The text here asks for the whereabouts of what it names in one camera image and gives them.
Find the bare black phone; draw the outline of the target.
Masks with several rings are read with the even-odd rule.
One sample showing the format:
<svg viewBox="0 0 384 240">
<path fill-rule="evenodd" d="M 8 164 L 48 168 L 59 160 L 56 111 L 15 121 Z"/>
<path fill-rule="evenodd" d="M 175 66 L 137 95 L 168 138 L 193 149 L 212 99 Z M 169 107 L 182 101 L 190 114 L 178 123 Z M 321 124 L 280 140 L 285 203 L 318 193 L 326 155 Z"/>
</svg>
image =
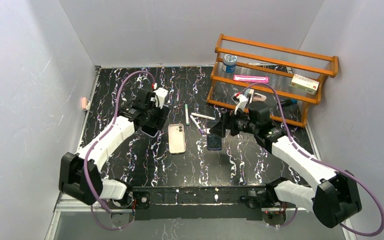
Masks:
<svg viewBox="0 0 384 240">
<path fill-rule="evenodd" d="M 223 146 L 222 138 L 217 134 L 211 133 L 210 128 L 206 129 L 206 148 L 209 151 L 220 151 Z"/>
</svg>

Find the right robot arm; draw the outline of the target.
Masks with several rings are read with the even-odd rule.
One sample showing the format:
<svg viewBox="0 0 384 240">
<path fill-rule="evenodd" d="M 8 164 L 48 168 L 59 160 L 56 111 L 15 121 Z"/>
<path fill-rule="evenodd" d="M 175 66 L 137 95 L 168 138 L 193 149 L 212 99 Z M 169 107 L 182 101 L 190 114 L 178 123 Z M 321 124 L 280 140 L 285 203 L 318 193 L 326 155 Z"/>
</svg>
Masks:
<svg viewBox="0 0 384 240">
<path fill-rule="evenodd" d="M 252 102 L 248 112 L 240 108 L 224 112 L 209 133 L 221 138 L 252 134 L 262 148 L 292 167 L 308 186 L 280 177 L 268 183 L 263 197 L 269 203 L 288 202 L 314 213 L 326 227 L 333 228 L 362 210 L 357 183 L 349 172 L 340 172 L 313 161 L 313 156 L 290 140 L 270 118 L 270 109 L 262 101 Z"/>
</svg>

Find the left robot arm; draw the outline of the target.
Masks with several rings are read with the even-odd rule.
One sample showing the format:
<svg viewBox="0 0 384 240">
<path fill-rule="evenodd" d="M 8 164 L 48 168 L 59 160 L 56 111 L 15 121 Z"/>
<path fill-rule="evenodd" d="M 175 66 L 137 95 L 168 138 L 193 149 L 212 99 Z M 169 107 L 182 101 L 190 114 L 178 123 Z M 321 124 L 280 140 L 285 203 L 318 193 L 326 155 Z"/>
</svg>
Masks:
<svg viewBox="0 0 384 240">
<path fill-rule="evenodd" d="M 168 90 L 139 89 L 136 97 L 118 109 L 104 130 L 76 153 L 61 158 L 58 189 L 86 205 L 99 199 L 120 201 L 130 192 L 127 183 L 103 179 L 100 172 L 114 151 L 137 131 L 154 138 L 163 129 L 170 108 L 165 104 Z"/>
</svg>

